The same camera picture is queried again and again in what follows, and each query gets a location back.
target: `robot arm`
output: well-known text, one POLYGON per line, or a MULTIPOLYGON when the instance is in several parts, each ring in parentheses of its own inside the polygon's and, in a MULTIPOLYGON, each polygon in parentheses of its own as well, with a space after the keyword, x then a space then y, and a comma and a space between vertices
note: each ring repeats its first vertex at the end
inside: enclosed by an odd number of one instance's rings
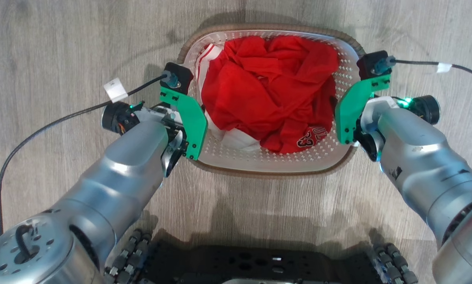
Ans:
POLYGON ((342 126, 339 140, 360 142, 369 158, 380 162, 406 204, 433 231, 438 246, 433 261, 436 282, 472 284, 472 169, 432 126, 440 118, 433 97, 396 104, 391 97, 374 95, 390 82, 391 70, 371 74, 381 58, 388 58, 386 52, 367 54, 358 62, 363 80, 356 84, 357 92, 348 90, 337 108, 338 127, 342 126), (367 95, 362 95, 366 101, 360 101, 360 90, 366 90, 367 95))
POLYGON ((106 283, 112 248, 179 158, 197 159, 202 149, 207 122, 187 96, 190 70, 168 63, 164 74, 162 103, 108 105, 102 126, 122 137, 50 209, 0 237, 0 283, 106 283))
POLYGON ((167 144, 165 126, 155 121, 110 144, 50 209, 0 237, 0 283, 104 283, 99 271, 110 251, 162 184, 167 144))
POLYGON ((408 110, 388 108, 377 133, 382 171, 436 237, 436 282, 472 284, 472 169, 443 133, 408 110))

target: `green led light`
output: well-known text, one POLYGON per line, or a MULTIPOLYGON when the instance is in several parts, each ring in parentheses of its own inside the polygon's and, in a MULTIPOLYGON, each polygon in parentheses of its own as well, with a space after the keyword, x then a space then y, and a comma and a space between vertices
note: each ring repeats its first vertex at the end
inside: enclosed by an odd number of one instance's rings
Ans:
POLYGON ((401 105, 402 108, 407 108, 410 105, 406 101, 397 101, 397 104, 401 105))

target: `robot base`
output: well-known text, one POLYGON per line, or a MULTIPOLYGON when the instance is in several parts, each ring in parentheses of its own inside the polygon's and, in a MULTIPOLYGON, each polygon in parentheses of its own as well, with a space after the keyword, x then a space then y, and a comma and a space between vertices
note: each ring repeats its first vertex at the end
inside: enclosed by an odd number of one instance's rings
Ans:
POLYGON ((109 284, 416 284, 394 245, 345 259, 316 252, 225 246, 185 250, 134 232, 107 267, 109 284))

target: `printed number on shirt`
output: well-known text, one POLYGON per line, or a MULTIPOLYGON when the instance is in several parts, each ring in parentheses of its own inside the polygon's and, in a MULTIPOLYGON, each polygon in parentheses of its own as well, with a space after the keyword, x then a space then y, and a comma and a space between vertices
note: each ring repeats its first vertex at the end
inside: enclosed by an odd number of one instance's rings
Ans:
POLYGON ((308 129, 308 133, 298 140, 297 145, 300 148, 312 147, 326 137, 327 134, 328 132, 322 126, 311 127, 308 129))

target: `green 3d-printed bracket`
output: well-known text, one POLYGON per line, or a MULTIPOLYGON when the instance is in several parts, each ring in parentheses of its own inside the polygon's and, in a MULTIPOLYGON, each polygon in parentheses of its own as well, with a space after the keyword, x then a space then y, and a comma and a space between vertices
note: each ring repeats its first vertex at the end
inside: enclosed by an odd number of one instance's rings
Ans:
POLYGON ((336 133, 340 143, 355 142, 354 131, 357 120, 362 114, 368 99, 375 92, 389 88, 390 74, 359 81, 351 86, 343 98, 337 103, 335 110, 336 133))
POLYGON ((171 106, 176 106, 185 134, 187 135, 187 150, 185 156, 191 160, 197 160, 202 149, 208 129, 208 123, 199 103, 188 95, 161 87, 161 101, 171 106))

